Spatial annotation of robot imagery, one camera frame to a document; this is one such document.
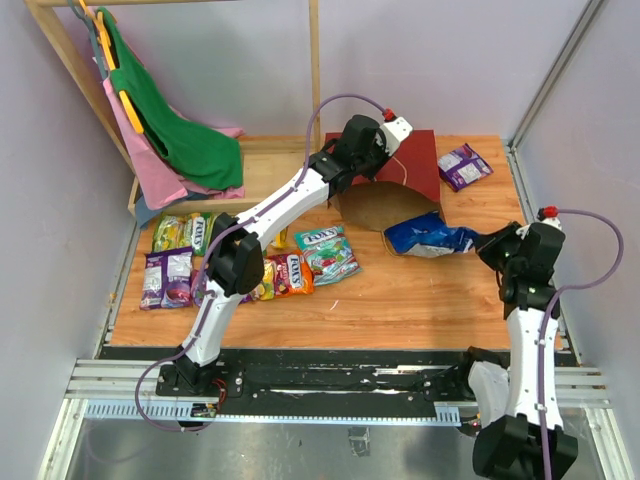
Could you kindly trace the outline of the orange Fox's candy bag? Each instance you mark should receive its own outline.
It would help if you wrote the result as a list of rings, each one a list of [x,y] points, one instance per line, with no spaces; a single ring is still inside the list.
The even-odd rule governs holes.
[[[253,301],[269,301],[315,291],[311,268],[300,252],[270,255],[264,258],[264,275],[250,293]]]

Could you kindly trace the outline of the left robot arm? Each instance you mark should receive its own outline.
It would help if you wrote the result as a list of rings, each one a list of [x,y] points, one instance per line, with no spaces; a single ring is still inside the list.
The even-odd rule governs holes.
[[[267,244],[302,214],[345,192],[356,178],[373,178],[411,131],[401,118],[380,123],[355,115],[338,138],[307,155],[275,193],[236,216],[217,217],[195,282],[202,298],[196,321],[161,369],[158,393],[200,396],[219,384],[222,339],[241,301],[263,279]]]

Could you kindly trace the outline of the green Fox's candy bag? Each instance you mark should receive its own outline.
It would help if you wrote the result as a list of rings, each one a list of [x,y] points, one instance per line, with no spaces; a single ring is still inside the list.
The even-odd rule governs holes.
[[[203,256],[209,247],[216,214],[194,212],[186,215],[163,214],[157,223],[152,252],[190,247],[195,256]]]

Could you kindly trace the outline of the purple Fox's candy bag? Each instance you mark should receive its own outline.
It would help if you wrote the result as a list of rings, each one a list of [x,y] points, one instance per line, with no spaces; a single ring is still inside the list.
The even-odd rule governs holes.
[[[193,271],[191,275],[191,287],[194,289],[192,293],[192,302],[195,306],[200,307],[204,300],[204,294],[206,292],[207,277],[202,275],[200,280],[197,279],[198,272]]]

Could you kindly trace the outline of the blue snack pack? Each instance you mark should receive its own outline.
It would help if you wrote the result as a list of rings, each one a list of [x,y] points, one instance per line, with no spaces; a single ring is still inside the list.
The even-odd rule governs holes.
[[[391,226],[383,234],[397,255],[423,258],[467,253],[479,236],[468,227],[448,226],[436,211]]]

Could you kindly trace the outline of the purple snack bag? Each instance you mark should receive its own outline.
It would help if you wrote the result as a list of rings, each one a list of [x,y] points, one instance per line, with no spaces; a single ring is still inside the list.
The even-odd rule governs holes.
[[[448,152],[437,160],[441,180],[454,192],[459,192],[494,173],[493,168],[468,143]]]
[[[190,307],[192,268],[191,247],[146,254],[139,308],[149,311]]]

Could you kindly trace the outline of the yellow snack pack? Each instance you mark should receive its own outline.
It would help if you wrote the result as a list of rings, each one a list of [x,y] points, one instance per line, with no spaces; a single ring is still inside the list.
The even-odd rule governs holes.
[[[281,230],[276,237],[274,238],[274,240],[271,242],[271,246],[274,249],[278,249],[278,250],[284,250],[287,249],[289,247],[289,243],[288,243],[288,230],[287,229],[283,229]]]

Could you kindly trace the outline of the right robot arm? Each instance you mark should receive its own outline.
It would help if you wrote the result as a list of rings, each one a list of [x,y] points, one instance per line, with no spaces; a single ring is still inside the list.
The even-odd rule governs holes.
[[[453,375],[455,392],[476,399],[481,429],[474,472],[489,479],[560,479],[579,454],[566,433],[555,384],[559,306],[551,284],[566,235],[556,218],[480,235],[478,257],[493,270],[510,339],[508,366],[471,349],[470,364]]]

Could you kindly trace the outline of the red brown paper bag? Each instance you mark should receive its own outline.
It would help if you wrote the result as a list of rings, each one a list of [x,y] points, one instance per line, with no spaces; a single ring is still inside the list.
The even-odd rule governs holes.
[[[378,232],[427,213],[442,214],[434,132],[414,131],[373,180],[357,177],[330,203],[346,222]]]

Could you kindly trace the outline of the teal mint Fox's candy bag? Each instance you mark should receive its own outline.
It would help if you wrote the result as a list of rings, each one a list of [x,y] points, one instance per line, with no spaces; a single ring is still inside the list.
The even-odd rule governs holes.
[[[297,232],[294,238],[317,287],[338,283],[362,270],[343,226]]]

